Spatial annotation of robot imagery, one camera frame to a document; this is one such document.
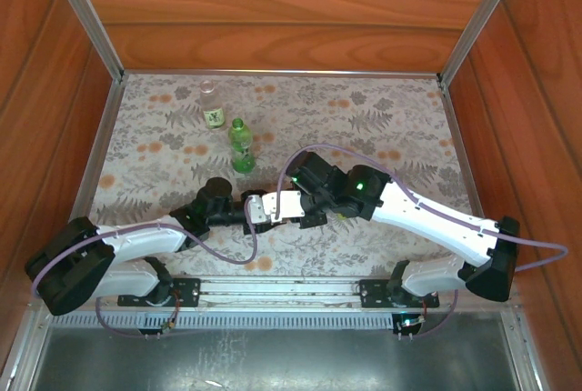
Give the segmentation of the green plastic bottle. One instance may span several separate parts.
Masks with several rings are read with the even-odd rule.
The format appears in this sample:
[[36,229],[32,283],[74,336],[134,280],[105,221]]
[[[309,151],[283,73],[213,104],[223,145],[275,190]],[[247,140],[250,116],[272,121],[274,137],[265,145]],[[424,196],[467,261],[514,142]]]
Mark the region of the green plastic bottle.
[[255,157],[252,152],[254,142],[250,128],[242,118],[235,118],[228,130],[228,138],[232,150],[232,166],[237,173],[250,173],[255,167]]

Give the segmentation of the clear bottle green label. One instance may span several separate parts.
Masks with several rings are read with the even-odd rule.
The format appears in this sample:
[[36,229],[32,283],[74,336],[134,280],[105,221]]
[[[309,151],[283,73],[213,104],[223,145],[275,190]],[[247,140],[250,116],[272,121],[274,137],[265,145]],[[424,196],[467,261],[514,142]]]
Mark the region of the clear bottle green label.
[[223,98],[217,85],[211,80],[200,83],[199,102],[206,125],[211,129],[222,127],[225,122]]

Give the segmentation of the floral tablecloth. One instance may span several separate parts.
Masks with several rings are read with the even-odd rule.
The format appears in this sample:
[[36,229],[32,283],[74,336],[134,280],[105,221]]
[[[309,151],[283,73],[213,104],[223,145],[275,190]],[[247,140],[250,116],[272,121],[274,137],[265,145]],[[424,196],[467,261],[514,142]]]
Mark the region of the floral tablecloth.
[[[298,148],[343,170],[368,156],[412,190],[469,212],[470,204],[435,80],[217,75],[228,119],[250,127],[254,169],[231,165],[225,128],[207,127],[198,75],[130,75],[89,218],[97,225],[152,221],[190,203],[214,176],[234,196],[272,192]],[[324,226],[279,226],[256,238],[218,227],[203,246],[164,254],[192,276],[387,276],[401,260],[429,261],[444,247],[404,229],[329,215]]]

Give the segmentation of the small green-lit circuit board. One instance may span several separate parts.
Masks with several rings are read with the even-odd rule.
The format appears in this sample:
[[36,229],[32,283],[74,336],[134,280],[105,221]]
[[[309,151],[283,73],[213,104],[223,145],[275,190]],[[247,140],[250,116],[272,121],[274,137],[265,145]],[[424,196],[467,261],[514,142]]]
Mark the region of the small green-lit circuit board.
[[393,331],[395,334],[417,334],[426,319],[421,314],[393,314]]

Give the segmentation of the grey metal sheet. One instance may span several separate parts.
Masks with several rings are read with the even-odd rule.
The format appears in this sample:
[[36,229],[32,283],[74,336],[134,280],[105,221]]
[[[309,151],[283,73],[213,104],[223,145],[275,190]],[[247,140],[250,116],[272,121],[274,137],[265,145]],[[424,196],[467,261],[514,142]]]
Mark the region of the grey metal sheet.
[[425,338],[351,330],[217,330],[145,341],[57,329],[33,391],[517,391],[500,324]]

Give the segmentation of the aluminium lower side bar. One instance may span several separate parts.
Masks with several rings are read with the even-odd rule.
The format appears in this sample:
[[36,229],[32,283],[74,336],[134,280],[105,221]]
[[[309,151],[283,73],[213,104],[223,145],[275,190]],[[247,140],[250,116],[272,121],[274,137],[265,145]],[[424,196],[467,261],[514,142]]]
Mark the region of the aluminium lower side bar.
[[42,310],[26,311],[0,376],[0,391],[29,391],[47,333]]
[[525,314],[511,309],[501,312],[500,317],[519,391],[549,391]]

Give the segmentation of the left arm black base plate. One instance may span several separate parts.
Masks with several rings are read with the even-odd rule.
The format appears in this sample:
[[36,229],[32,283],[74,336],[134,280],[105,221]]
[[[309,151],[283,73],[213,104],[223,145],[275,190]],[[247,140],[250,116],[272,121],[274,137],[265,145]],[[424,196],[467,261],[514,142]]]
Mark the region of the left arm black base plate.
[[174,278],[172,282],[160,282],[145,296],[119,296],[117,305],[121,307],[197,307],[200,297],[201,280],[198,278]]

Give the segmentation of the aluminium mounting rail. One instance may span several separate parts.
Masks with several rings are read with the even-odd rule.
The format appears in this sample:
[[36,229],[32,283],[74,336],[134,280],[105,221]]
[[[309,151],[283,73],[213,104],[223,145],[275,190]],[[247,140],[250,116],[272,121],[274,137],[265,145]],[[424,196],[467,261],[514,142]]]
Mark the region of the aluminium mounting rail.
[[[200,297],[197,307],[185,308],[274,308],[299,309],[320,307],[354,307],[360,304],[358,282],[362,279],[395,279],[393,276],[381,278],[355,278],[350,276],[171,276],[150,266],[117,268],[104,274],[73,276],[65,280],[63,276],[48,273],[29,276],[33,283],[32,292],[43,300],[50,313],[63,316],[98,297],[113,299],[117,304],[119,296],[145,296],[160,282],[170,283],[174,278],[198,278],[201,280]],[[448,287],[431,286],[422,296],[445,294]]]

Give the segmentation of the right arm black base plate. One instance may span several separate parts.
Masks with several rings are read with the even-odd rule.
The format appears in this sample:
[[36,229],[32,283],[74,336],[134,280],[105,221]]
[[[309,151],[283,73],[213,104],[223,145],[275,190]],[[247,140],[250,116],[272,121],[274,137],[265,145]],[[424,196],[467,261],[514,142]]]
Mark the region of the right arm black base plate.
[[363,308],[438,308],[438,294],[415,296],[395,279],[362,279],[358,282],[360,304]]

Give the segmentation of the aluminium back frame bar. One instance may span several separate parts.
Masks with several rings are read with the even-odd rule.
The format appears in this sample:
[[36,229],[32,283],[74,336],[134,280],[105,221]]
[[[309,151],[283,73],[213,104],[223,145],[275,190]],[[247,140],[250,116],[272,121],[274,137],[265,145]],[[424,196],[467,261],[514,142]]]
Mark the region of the aluminium back frame bar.
[[394,71],[345,71],[300,69],[126,69],[125,75],[236,75],[236,76],[301,76],[301,77],[354,77],[438,80],[439,73]]

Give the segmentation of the aluminium side floor rail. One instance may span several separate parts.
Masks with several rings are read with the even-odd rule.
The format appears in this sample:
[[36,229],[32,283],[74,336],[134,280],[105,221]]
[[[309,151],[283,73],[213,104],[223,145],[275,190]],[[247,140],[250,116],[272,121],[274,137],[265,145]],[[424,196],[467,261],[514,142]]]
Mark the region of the aluminium side floor rail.
[[460,127],[457,121],[457,116],[455,113],[451,96],[449,94],[449,90],[447,86],[442,82],[439,82],[438,86],[442,94],[442,103],[447,117],[448,127],[452,135],[454,147],[456,149],[457,159],[460,165],[460,171],[461,175],[463,176],[463,181],[466,187],[472,213],[475,216],[483,218],[485,216],[483,212],[483,207],[481,205],[481,201],[478,195],[476,182],[472,174],[471,166],[469,164],[467,151],[461,135]]
[[58,182],[54,187],[55,221],[51,224],[51,235],[47,241],[50,258],[64,249],[57,242],[69,222],[89,216],[123,90],[121,82],[111,84],[99,125],[95,129],[82,128],[81,119],[74,118],[70,128],[77,134],[68,135],[61,141],[59,163],[55,166],[58,173]]

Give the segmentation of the aluminium frame post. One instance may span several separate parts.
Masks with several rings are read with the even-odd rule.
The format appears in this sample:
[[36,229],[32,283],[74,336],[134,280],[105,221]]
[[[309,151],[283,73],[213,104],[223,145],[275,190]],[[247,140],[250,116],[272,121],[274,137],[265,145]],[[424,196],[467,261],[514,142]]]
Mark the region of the aluminium frame post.
[[487,25],[489,18],[494,13],[500,1],[482,0],[477,6],[477,10],[469,19],[466,28],[459,37],[457,44],[453,48],[451,55],[440,73],[440,83],[443,87],[449,88],[453,82],[460,66],[467,58],[474,43]]
[[85,29],[96,52],[110,76],[117,82],[123,79],[124,66],[101,22],[91,0],[67,0]]

